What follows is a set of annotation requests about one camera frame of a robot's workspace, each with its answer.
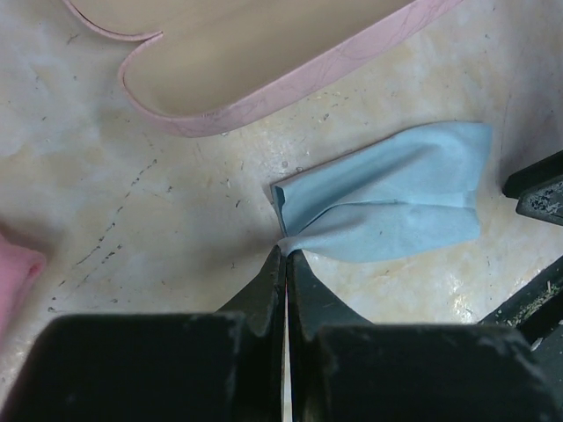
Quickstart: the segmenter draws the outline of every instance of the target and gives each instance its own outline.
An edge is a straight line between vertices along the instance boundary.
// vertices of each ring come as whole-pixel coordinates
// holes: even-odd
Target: black mark
[[[67,46],[74,41],[76,38],[78,38],[80,36],[79,33],[77,33],[76,35],[71,35],[70,38],[67,40]]]
[[[109,258],[111,258],[113,255],[115,255],[115,251],[120,250],[122,247],[123,247],[122,244],[118,244],[118,245],[117,245],[117,248],[115,248],[113,251],[109,252],[109,253],[106,255],[106,257],[105,257],[104,259],[102,259],[102,264],[105,264]]]
[[[155,165],[157,163],[157,159],[155,158],[154,160],[152,160],[152,163],[147,165],[144,169],[142,169],[141,171],[139,171],[139,174],[137,174],[137,177],[135,180],[133,180],[133,182],[131,182],[131,185],[134,186],[136,185],[140,180],[141,180],[141,176],[143,175],[143,173],[145,173],[148,169],[150,169],[150,167],[152,167],[153,165]]]

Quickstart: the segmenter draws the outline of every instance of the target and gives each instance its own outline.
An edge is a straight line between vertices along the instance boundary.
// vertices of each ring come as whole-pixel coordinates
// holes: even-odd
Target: folded fabric
[[[479,123],[416,127],[272,185],[278,244],[374,262],[475,239],[491,137]]]
[[[46,262],[43,254],[10,244],[0,235],[0,344],[11,317]]]

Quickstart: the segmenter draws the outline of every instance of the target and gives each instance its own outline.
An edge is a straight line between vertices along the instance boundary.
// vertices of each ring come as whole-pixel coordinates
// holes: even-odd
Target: pink curved strip
[[[70,0],[63,0],[71,5]],[[145,48],[158,42],[162,33],[136,36],[109,33],[82,16],[74,6],[74,13],[90,28],[118,40],[147,40],[122,63],[119,79],[133,106],[147,120],[164,131],[179,136],[199,137],[217,135],[253,123],[297,100],[331,84],[391,47],[418,32],[424,26],[449,11],[463,0],[415,0],[348,40],[311,59],[270,84],[224,107],[188,116],[166,116],[152,112],[127,87],[125,74],[128,65]]]
[[[120,41],[146,41],[153,38],[156,35],[159,35],[161,32],[157,31],[154,33],[138,33],[137,35],[126,35],[125,33],[114,33],[112,31],[107,31],[104,28],[101,28],[90,21],[85,15],[80,13],[80,11],[76,8],[76,6],[72,3],[72,0],[62,0],[63,3],[67,5],[70,12],[80,19],[86,26],[92,29],[96,33],[100,33],[107,38],[112,38],[114,40]]]

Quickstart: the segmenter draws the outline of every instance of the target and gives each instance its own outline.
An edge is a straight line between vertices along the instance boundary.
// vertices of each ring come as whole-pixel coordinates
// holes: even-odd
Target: white floor
[[[478,321],[563,254],[562,228],[501,195],[507,175],[562,148],[562,22],[559,0],[465,0],[338,83],[188,140],[148,126],[120,92],[132,45],[85,29],[59,0],[0,0],[0,228],[50,263],[4,340],[0,400],[54,317],[216,310],[280,236],[270,183],[431,121],[494,126],[482,237],[311,265],[372,321]]]

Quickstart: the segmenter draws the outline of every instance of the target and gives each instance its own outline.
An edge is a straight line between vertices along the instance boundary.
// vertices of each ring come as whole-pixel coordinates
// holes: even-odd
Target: scratch mark
[[[76,263],[74,264],[74,266],[79,266],[80,264],[82,264],[83,262],[85,262],[85,260],[88,259],[89,257],[91,257],[91,256],[94,254],[94,252],[97,251],[99,248],[100,248],[99,245],[96,246],[94,249],[92,249],[92,250],[90,251],[90,253],[89,253],[88,255],[86,255],[84,258],[82,258],[82,259],[80,259],[78,262],[76,262]]]

